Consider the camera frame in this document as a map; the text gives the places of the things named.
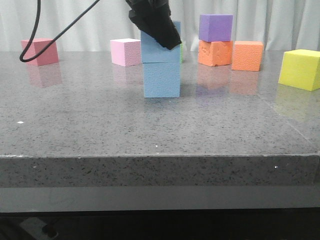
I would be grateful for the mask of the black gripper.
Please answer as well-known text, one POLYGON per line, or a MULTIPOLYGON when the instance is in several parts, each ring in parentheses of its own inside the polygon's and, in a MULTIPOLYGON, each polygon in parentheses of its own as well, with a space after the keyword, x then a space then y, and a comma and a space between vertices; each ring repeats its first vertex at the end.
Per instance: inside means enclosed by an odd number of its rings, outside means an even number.
POLYGON ((132 23, 163 48, 172 50, 182 43, 180 34, 170 18, 168 0, 126 0, 126 3, 131 8, 128 16, 132 23))

